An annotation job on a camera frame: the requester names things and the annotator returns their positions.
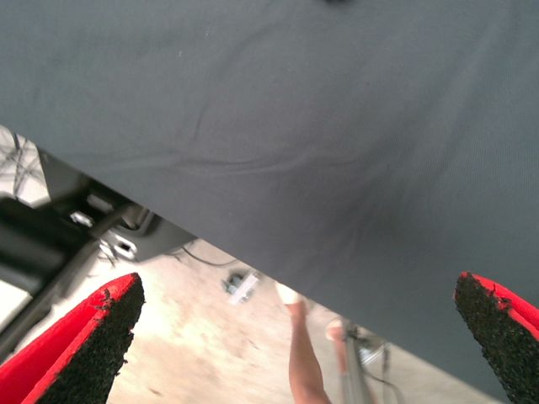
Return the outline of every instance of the gray fabric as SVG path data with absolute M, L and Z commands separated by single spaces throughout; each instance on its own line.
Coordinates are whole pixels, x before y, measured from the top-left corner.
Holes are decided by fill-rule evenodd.
M 534 304 L 530 0 L 3 2 L 0 122 L 497 397 L 451 299 Z

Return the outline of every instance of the small metal part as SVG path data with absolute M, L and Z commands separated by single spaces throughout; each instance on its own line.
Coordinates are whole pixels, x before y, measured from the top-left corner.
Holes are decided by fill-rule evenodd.
M 136 257 L 137 248 L 134 242 L 119 236 L 113 231 L 107 231 L 101 239 L 101 250 L 107 256 L 121 257 L 133 261 Z
M 237 305 L 245 303 L 251 298 L 254 292 L 254 286 L 260 281 L 255 272 L 249 272 L 245 275 L 232 273 L 227 280 L 222 281 L 223 289 L 231 295 L 228 303 Z
M 73 212 L 69 215 L 69 217 L 73 222 L 78 223 L 79 225 L 86 227 L 93 226 L 93 219 L 90 216 L 85 215 L 83 212 Z

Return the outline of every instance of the red foam pad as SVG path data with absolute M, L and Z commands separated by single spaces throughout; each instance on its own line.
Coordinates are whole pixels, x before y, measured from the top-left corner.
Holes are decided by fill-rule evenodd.
M 0 367 L 2 404 L 36 402 L 109 315 L 110 302 L 137 282 L 137 274 L 128 274 L 103 285 Z
M 463 272 L 462 277 L 472 276 L 488 293 L 498 299 L 498 308 L 507 309 L 509 316 L 539 340 L 539 310 L 501 284 L 476 274 Z

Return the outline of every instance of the red and black pad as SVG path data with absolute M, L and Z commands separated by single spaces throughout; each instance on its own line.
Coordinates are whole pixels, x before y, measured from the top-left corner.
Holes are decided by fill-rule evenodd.
M 514 403 L 539 403 L 539 310 L 501 284 L 462 273 L 455 302 Z
M 2 404 L 105 403 L 143 303 L 138 274 L 93 292 L 0 367 Z

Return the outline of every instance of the bare leg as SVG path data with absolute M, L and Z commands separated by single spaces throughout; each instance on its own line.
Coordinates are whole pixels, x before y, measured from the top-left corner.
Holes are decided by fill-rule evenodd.
M 294 400 L 296 404 L 330 403 L 323 390 L 322 371 L 307 331 L 305 302 L 299 301 L 286 307 L 292 322 L 289 380 Z

